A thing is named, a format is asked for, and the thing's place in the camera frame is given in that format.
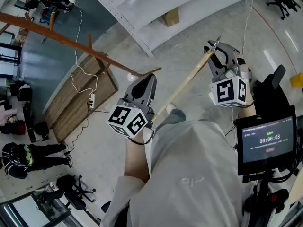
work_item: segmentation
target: wooden beam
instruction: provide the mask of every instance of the wooden beam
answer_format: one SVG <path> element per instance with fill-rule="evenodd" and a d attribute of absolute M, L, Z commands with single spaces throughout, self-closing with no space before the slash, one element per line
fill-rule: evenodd
<path fill-rule="evenodd" d="M 25 16 L 26 21 L 31 22 L 31 21 L 30 21 L 30 17 L 29 17 L 29 15 L 28 15 L 28 12 L 26 12 L 26 13 L 24 14 L 24 16 Z"/>
<path fill-rule="evenodd" d="M 89 48 L 90 48 L 90 49 L 93 48 L 93 46 L 92 46 L 92 44 L 91 44 L 91 34 L 89 34 Z"/>
<path fill-rule="evenodd" d="M 53 23 L 55 22 L 56 12 L 52 12 L 51 20 L 49 22 L 49 31 L 53 31 Z"/>
<path fill-rule="evenodd" d="M 128 67 L 126 67 L 126 66 L 124 66 L 124 65 L 122 65 L 122 64 L 120 64 L 120 63 L 118 63 L 118 62 L 116 62 L 116 61 L 114 61 L 110 58 L 108 58 L 106 55 L 101 55 L 97 51 L 94 51 L 93 49 L 90 49 L 89 47 L 86 47 L 86 46 L 80 44 L 79 42 L 71 40 L 70 38 L 67 38 L 67 37 L 65 37 L 61 34 L 58 34 L 58 33 L 54 32 L 54 31 L 49 31 L 49 29 L 47 29 L 47 28 L 45 28 L 41 25 L 31 23 L 31 22 L 28 22 L 28 21 L 20 18 L 20 17 L 15 17 L 15 16 L 12 16 L 12 15 L 9 15 L 9 14 L 4 14 L 4 13 L 0 13 L 0 21 L 2 21 L 4 23 L 16 25 L 18 27 L 33 31 L 37 34 L 46 36 L 46 37 L 51 38 L 53 40 L 56 40 L 56 41 L 58 41 L 62 44 L 65 44 L 65 45 L 73 47 L 77 50 L 83 51 L 84 53 L 87 53 L 91 56 L 94 56 L 94 57 L 96 57 L 100 60 L 104 60 L 107 63 L 110 63 L 113 66 L 116 66 L 120 69 L 123 69 L 127 72 L 130 72 L 135 76 L 138 76 L 138 77 L 142 76 L 142 74 L 140 74 L 138 72 L 135 72 L 132 69 L 129 69 Z"/>
<path fill-rule="evenodd" d="M 162 69 L 162 68 L 159 67 L 159 68 L 157 68 L 157 69 L 155 69 L 155 70 L 151 70 L 151 71 L 149 71 L 149 72 L 147 72 L 147 73 L 144 73 L 142 76 L 146 76 L 146 75 L 148 75 L 148 74 L 154 73 L 154 72 L 159 71 L 159 70 L 161 70 L 161 69 Z"/>
<path fill-rule="evenodd" d="M 10 26 L 10 24 L 6 24 L 1 30 L 0 35 Z"/>
<path fill-rule="evenodd" d="M 108 63 L 107 66 L 105 67 L 104 71 L 102 72 L 103 74 L 104 74 L 105 72 L 107 72 L 109 66 L 110 66 L 110 63 Z"/>

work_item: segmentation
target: wooden board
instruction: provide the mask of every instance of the wooden board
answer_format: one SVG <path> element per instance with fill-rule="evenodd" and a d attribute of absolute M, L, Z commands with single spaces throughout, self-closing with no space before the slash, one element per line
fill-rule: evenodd
<path fill-rule="evenodd" d="M 88 56 L 80 64 L 80 67 L 82 67 L 86 73 L 93 75 L 105 68 L 104 64 L 99 59 L 92 56 Z M 77 68 L 73 72 L 73 77 L 73 83 L 79 91 L 87 88 L 94 89 L 96 86 L 96 84 L 91 85 L 91 81 L 93 81 L 95 77 L 84 74 L 80 68 Z M 45 112 L 45 121 L 50 129 L 53 127 L 63 110 L 77 94 L 78 92 L 72 85 L 71 78 L 69 78 Z"/>
<path fill-rule="evenodd" d="M 91 82 L 89 87 L 94 87 L 95 79 Z M 100 73 L 98 75 L 98 86 L 95 99 L 95 109 L 108 100 L 115 92 L 117 87 L 113 83 L 108 73 Z M 58 142 L 62 142 L 71 132 L 74 131 L 92 112 L 88 113 L 88 96 L 90 91 L 77 94 L 72 99 L 69 105 L 61 113 L 53 125 L 54 134 Z"/>

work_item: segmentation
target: floor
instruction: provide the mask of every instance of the floor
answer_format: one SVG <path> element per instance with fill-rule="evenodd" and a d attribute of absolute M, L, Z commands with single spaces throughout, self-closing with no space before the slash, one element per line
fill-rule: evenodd
<path fill-rule="evenodd" d="M 116 22 L 116 19 L 97 0 L 79 0 L 79 4 L 83 12 L 83 22 L 78 41 L 82 44 L 88 44 L 88 34 L 91 34 L 94 42 Z M 42 9 L 43 7 L 37 9 L 36 23 Z M 60 13 L 55 20 L 54 31 L 76 40 L 81 16 L 78 7 L 75 6 L 69 13 L 64 13 L 60 9 L 58 11 Z M 41 120 L 48 99 L 75 63 L 74 49 L 60 46 L 59 42 L 49 38 L 42 44 L 42 39 L 42 35 L 30 32 L 22 49 L 24 79 L 33 88 L 32 101 L 35 103 L 32 104 L 32 110 L 35 122 Z"/>
<path fill-rule="evenodd" d="M 290 10 L 290 16 L 285 20 L 280 18 L 280 10 L 275 6 L 267 6 L 270 0 L 254 0 L 254 8 L 272 26 L 279 36 L 283 46 L 265 23 L 262 17 L 252 10 L 246 30 L 244 59 L 253 73 L 254 79 L 263 81 L 266 76 L 282 64 L 286 74 L 281 82 L 289 103 L 296 106 L 297 115 L 303 114 L 303 97 L 300 89 L 290 87 L 289 78 L 297 72 L 303 71 L 303 9 L 296 13 Z M 207 40 L 215 40 L 222 36 L 222 40 L 239 50 L 243 46 L 243 34 L 246 17 L 250 10 L 250 3 L 244 1 L 227 7 L 184 30 L 177 36 L 153 51 L 154 57 L 149 58 L 136 42 L 128 36 L 119 24 L 115 24 L 106 34 L 102 35 L 93 45 L 97 50 L 109 52 L 109 57 L 138 72 L 147 72 L 162 67 L 156 72 L 157 90 L 152 103 L 157 111 L 166 99 L 174 92 L 189 72 L 196 66 L 203 56 L 203 47 Z M 100 109 L 110 110 L 118 98 L 122 97 L 127 86 L 124 71 L 111 67 L 112 74 L 119 91 L 112 96 Z M 230 128 L 232 114 L 238 110 L 214 106 L 209 93 L 209 84 L 212 78 L 208 66 L 189 83 L 185 90 L 173 101 L 175 106 L 183 110 L 188 120 L 206 118 L 217 123 L 223 131 Z M 159 117 L 155 126 L 163 120 L 165 113 Z M 106 113 L 93 113 L 89 118 L 88 128 L 83 130 L 75 142 L 75 150 L 71 153 L 74 162 L 72 172 L 81 174 L 83 180 L 91 187 L 96 188 L 96 202 L 89 208 L 98 218 L 103 214 L 100 207 L 111 200 L 117 178 L 123 174 L 125 161 L 125 138 L 116 135 L 106 125 Z M 86 126 L 84 121 L 66 140 L 71 144 Z M 234 134 L 231 132 L 227 139 L 234 146 Z"/>

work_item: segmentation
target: metal frame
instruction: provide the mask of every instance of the metal frame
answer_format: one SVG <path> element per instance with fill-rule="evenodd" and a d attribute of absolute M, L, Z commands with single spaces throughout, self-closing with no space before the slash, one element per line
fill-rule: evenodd
<path fill-rule="evenodd" d="M 8 203 L 9 207 L 12 209 L 12 211 L 14 212 L 14 214 L 17 216 L 18 220 L 20 220 L 22 226 L 24 227 L 30 227 L 28 226 L 28 224 L 23 220 L 23 218 L 21 217 L 21 215 L 19 214 L 19 212 L 16 210 L 15 206 L 12 203 Z"/>
<path fill-rule="evenodd" d="M 32 199 L 34 200 L 34 202 L 37 204 L 37 206 L 40 207 L 40 204 L 37 202 L 36 197 L 34 196 L 34 192 L 35 192 L 35 191 L 28 192 L 28 193 L 26 193 L 26 194 L 24 194 L 24 195 L 22 195 L 22 196 L 20 196 L 20 197 L 17 197 L 17 198 L 15 198 L 15 199 L 13 199 L 13 200 L 9 200 L 9 201 L 3 202 L 3 203 L 1 203 L 0 205 L 8 204 L 13 210 L 16 211 L 15 214 L 17 214 L 18 217 L 22 220 L 22 222 L 23 222 L 22 225 L 25 226 L 25 227 L 28 227 L 28 225 L 25 223 L 25 221 L 23 220 L 23 218 L 19 215 L 19 213 L 18 213 L 18 211 L 16 210 L 16 208 L 14 207 L 13 203 L 18 202 L 18 201 L 20 201 L 20 200 L 22 200 L 22 199 L 24 199 L 24 198 L 27 198 L 27 197 L 31 196 Z M 66 212 L 66 213 L 63 213 L 60 217 L 58 217 L 58 218 L 55 219 L 55 220 L 51 220 L 51 219 L 48 217 L 48 215 L 44 212 L 44 209 L 43 209 L 43 208 L 39 209 L 39 210 L 45 215 L 45 217 L 49 220 L 49 223 L 46 224 L 46 225 L 44 225 L 43 227 L 54 227 L 54 226 L 56 226 L 57 224 L 59 224 L 60 222 L 62 222 L 63 220 L 65 220 L 66 218 L 68 218 L 68 217 L 71 215 L 71 212 L 70 212 L 70 210 L 69 210 L 68 208 L 66 208 L 66 209 L 67 209 L 67 212 Z"/>
<path fill-rule="evenodd" d="M 149 57 L 153 57 L 152 51 L 144 43 L 138 33 L 134 30 L 133 26 L 126 20 L 126 18 L 120 13 L 117 7 L 110 0 L 98 0 L 114 17 L 118 22 L 127 30 L 127 32 L 134 38 L 134 40 L 141 46 L 145 53 Z"/>

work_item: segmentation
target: display screen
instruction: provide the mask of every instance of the display screen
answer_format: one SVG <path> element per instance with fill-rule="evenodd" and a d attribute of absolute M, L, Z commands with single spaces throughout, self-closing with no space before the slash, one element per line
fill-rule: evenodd
<path fill-rule="evenodd" d="M 293 151 L 292 117 L 242 129 L 243 163 L 276 157 Z"/>

